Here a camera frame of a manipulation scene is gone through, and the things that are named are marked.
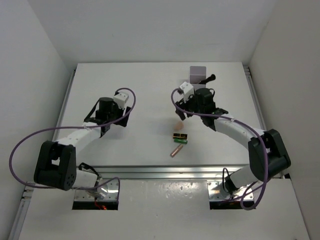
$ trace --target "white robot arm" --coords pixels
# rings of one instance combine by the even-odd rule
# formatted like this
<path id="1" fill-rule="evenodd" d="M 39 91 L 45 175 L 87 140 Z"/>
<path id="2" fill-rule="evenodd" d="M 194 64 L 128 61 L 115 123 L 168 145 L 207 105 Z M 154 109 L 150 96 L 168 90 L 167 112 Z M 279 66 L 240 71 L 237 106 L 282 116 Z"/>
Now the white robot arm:
<path id="1" fill-rule="evenodd" d="M 124 92 L 116 92 L 113 98 L 101 97 L 85 117 L 82 129 L 54 142 L 45 141 L 40 149 L 34 181 L 65 191 L 94 187 L 99 175 L 77 169 L 76 156 L 93 140 L 105 135 L 110 129 L 107 123 L 121 118 L 131 109 L 126 107 L 128 99 L 129 95 Z M 129 115 L 115 124 L 126 127 L 128 119 Z"/>
<path id="2" fill-rule="evenodd" d="M 243 186 L 263 181 L 265 174 L 264 155 L 260 141 L 247 127 L 234 121 L 228 111 L 216 107 L 214 102 L 215 93 L 212 93 L 214 90 L 208 88 L 195 90 L 192 84 L 184 82 L 177 91 L 182 98 L 175 103 L 177 106 L 175 112 L 182 121 L 186 119 L 186 116 L 189 118 L 197 114 L 215 115 L 217 117 L 202 115 L 200 118 L 204 125 L 216 132 L 229 136 L 249 152 L 249 165 L 227 176 L 225 187 L 221 190 L 225 190 L 226 194 L 232 194 Z M 268 179 L 290 167 L 291 161 L 279 132 L 274 129 L 268 131 L 253 129 L 260 135 L 267 148 Z"/>

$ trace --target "green battery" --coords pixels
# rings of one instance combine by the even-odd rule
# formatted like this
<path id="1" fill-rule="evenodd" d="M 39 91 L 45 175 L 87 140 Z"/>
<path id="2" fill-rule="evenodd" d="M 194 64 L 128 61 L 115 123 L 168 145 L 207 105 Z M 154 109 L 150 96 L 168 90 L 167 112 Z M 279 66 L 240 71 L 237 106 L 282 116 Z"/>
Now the green battery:
<path id="1" fill-rule="evenodd" d="M 187 144 L 188 143 L 188 140 L 179 139 L 179 138 L 175 138 L 173 141 L 178 144 Z"/>

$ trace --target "red wire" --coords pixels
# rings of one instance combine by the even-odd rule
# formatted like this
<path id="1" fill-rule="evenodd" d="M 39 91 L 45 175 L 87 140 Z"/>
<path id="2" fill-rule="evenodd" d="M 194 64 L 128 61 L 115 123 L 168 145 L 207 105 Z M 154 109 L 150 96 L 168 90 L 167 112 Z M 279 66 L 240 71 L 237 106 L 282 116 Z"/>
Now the red wire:
<path id="1" fill-rule="evenodd" d="M 101 207 L 98 205 L 97 200 L 94 200 L 94 205 L 101 210 Z"/>
<path id="2" fill-rule="evenodd" d="M 94 200 L 94 205 L 95 205 L 98 209 L 100 209 L 100 210 L 107 210 L 106 206 L 104 206 L 104 205 L 102 205 L 102 206 L 98 205 L 97 200 Z"/>

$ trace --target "white table surface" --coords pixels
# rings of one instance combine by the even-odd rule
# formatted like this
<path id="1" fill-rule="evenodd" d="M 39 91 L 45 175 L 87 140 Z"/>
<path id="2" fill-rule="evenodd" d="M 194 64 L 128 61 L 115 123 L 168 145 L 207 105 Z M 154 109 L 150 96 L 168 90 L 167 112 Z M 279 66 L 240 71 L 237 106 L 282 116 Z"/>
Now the white table surface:
<path id="1" fill-rule="evenodd" d="M 308 240 L 290 179 L 257 209 L 210 210 L 205 181 L 122 180 L 118 211 L 72 210 L 74 191 L 35 189 L 20 240 Z"/>
<path id="2" fill-rule="evenodd" d="M 92 166 L 240 165 L 249 163 L 248 151 L 229 137 L 204 126 L 193 116 L 181 133 L 188 144 L 174 157 L 174 125 L 179 121 L 170 95 L 189 77 L 190 66 L 206 66 L 207 84 L 214 100 L 235 118 L 260 128 L 258 115 L 240 62 L 81 63 L 66 103 L 62 126 L 81 126 L 100 97 L 112 97 L 121 87 L 134 90 L 136 107 L 126 128 L 112 125 L 109 132 L 77 156 L 77 163 Z M 58 138 L 72 130 L 62 130 Z"/>

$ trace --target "copper battery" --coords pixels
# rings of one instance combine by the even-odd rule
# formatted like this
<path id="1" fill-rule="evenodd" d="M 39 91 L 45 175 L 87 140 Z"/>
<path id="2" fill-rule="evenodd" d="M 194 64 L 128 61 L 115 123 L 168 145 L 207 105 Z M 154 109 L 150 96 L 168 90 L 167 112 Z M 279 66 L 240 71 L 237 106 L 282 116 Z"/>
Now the copper battery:
<path id="1" fill-rule="evenodd" d="M 180 152 L 180 150 L 184 147 L 183 144 L 180 144 L 179 146 L 177 146 L 175 148 L 175 150 L 172 151 L 172 153 L 170 153 L 170 156 L 173 158 L 178 152 Z"/>

